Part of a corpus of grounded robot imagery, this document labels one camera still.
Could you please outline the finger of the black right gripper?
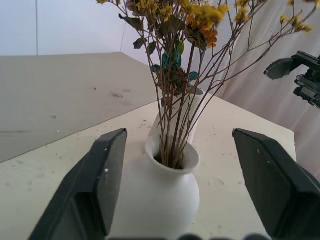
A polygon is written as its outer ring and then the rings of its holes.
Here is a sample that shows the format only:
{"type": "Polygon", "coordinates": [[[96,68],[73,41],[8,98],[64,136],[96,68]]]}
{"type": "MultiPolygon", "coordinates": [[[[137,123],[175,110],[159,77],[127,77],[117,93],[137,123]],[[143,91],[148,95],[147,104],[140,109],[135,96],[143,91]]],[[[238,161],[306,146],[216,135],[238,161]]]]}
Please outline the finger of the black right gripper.
{"type": "Polygon", "coordinates": [[[271,80],[278,80],[288,76],[300,66],[308,67],[308,71],[304,75],[308,80],[320,79],[320,58],[303,51],[298,51],[290,58],[282,58],[271,63],[264,71],[264,75],[271,80]]]}

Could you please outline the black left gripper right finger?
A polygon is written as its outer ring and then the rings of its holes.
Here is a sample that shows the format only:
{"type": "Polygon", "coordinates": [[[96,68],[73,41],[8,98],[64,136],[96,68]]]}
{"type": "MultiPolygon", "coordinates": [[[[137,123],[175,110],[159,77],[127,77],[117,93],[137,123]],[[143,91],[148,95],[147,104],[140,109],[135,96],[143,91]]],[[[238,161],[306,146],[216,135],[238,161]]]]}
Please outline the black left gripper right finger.
{"type": "Polygon", "coordinates": [[[246,189],[267,234],[275,240],[320,238],[320,183],[274,139],[232,132],[246,189]]]}

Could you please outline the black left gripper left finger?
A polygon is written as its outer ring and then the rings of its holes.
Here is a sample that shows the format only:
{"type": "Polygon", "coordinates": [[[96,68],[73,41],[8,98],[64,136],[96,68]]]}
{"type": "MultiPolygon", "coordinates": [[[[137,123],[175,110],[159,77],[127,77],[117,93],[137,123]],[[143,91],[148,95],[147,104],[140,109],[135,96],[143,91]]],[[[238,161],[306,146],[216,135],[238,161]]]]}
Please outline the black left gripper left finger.
{"type": "Polygon", "coordinates": [[[128,132],[101,135],[63,178],[31,240],[104,240],[120,192],[128,132]]]}

